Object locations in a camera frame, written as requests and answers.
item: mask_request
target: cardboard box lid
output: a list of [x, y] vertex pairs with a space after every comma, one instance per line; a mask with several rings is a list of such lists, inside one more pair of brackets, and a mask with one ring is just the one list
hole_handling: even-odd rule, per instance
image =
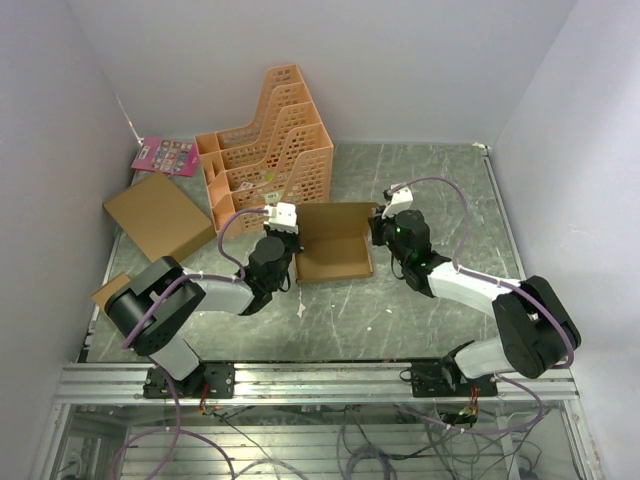
[[304, 247], [296, 254], [298, 283], [370, 277], [367, 220], [375, 207], [373, 202], [296, 205]]
[[162, 173], [110, 198], [104, 208], [152, 262], [164, 255], [180, 262], [215, 237], [211, 220]]

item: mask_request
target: pink card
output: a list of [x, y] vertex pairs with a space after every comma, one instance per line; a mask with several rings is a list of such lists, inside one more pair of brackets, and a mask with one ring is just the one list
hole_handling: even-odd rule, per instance
[[145, 137], [131, 164], [131, 168], [136, 170], [158, 171], [183, 177], [192, 177], [197, 167], [198, 149], [195, 143], [161, 137]]

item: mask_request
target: metal frame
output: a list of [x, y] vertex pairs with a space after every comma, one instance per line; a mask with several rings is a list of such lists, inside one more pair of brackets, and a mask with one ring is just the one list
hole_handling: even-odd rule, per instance
[[[95, 405], [173, 403], [171, 399], [142, 397], [147, 370], [152, 364], [73, 364], [62, 374], [55, 402]], [[425, 403], [414, 398], [411, 385], [400, 379], [405, 362], [354, 363], [234, 363], [236, 384], [231, 399], [211, 400], [218, 405], [315, 405], [334, 403]], [[571, 372], [550, 370], [536, 380], [517, 373], [513, 378], [534, 390], [542, 400], [575, 400], [578, 393]], [[531, 396], [498, 380], [498, 396], [483, 401], [532, 401]], [[438, 401], [461, 400], [460, 397]], [[198, 399], [185, 398], [184, 405]]]
[[[504, 219], [518, 273], [525, 278], [524, 268], [506, 216], [502, 197], [497, 188], [488, 149], [478, 145], [487, 168], [496, 201]], [[107, 264], [104, 282], [109, 274], [120, 241], [115, 241]], [[85, 345], [80, 359], [86, 358], [95, 331], [99, 309], [93, 310]], [[408, 362], [345, 362], [345, 363], [246, 363], [232, 362], [236, 368], [235, 395], [228, 400], [212, 400], [219, 405], [318, 405], [318, 404], [380, 404], [460, 401], [456, 398], [413, 398], [410, 384], [400, 380], [400, 372]], [[148, 363], [78, 363], [63, 370], [54, 397], [47, 429], [41, 442], [31, 478], [48, 478], [55, 467], [59, 447], [64, 444], [65, 431], [72, 405], [158, 405], [172, 400], [149, 400], [142, 397]], [[536, 380], [511, 373], [513, 378], [531, 388], [543, 401], [559, 401], [564, 406], [563, 419], [579, 467], [585, 480], [601, 480], [604, 476], [593, 443], [576, 385], [568, 370], [550, 370]], [[526, 392], [500, 380], [498, 396], [483, 398], [483, 402], [530, 402]], [[197, 405], [197, 399], [183, 399], [183, 405]]]

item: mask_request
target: marble tile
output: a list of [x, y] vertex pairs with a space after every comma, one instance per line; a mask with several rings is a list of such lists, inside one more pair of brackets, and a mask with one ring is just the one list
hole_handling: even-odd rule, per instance
[[[445, 175], [465, 191], [471, 212], [471, 234], [461, 256], [470, 268], [517, 277], [516, 262], [480, 150], [469, 145], [340, 144], [336, 146], [332, 201], [383, 202], [390, 185], [423, 175]], [[208, 211], [202, 172], [194, 179], [172, 177]], [[413, 188], [414, 206], [430, 226], [434, 248], [450, 256], [463, 235], [463, 208], [456, 193], [441, 182]], [[246, 259], [261, 234], [228, 242], [228, 250]], [[148, 261], [125, 235], [111, 275], [134, 275]], [[293, 285], [251, 317], [220, 312], [192, 315], [182, 336], [210, 360], [329, 360], [441, 356], [469, 340], [497, 334], [485, 315], [448, 300], [431, 299], [394, 278], [390, 254], [372, 250], [374, 275], [365, 280]], [[196, 270], [231, 273], [215, 241], [189, 257]], [[122, 350], [122, 336], [104, 315], [96, 322], [89, 351], [92, 362], [145, 361]]]

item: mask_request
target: open cardboard box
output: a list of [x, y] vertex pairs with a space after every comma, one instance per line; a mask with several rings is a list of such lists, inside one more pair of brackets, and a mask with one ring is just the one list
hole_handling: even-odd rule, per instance
[[296, 205], [300, 243], [298, 283], [367, 278], [373, 275], [369, 224], [376, 203], [303, 203]]
[[152, 262], [165, 255], [181, 262], [216, 235], [211, 219], [162, 173], [110, 198], [104, 208]]

